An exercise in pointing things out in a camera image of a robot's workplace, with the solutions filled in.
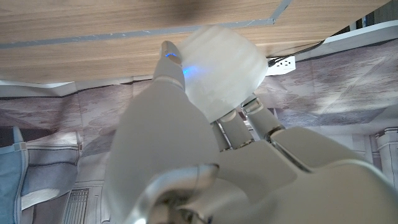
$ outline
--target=wooden table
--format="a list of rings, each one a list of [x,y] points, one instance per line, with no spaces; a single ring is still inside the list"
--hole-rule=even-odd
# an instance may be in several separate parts
[[[154,32],[203,24],[248,21],[236,32],[267,57],[286,55],[318,43],[387,2],[4,0],[0,2],[0,80],[53,83],[149,75],[160,44],[178,43],[190,34]],[[280,10],[286,3],[289,6]],[[275,17],[278,10],[281,14]],[[275,23],[250,26],[258,19]]]

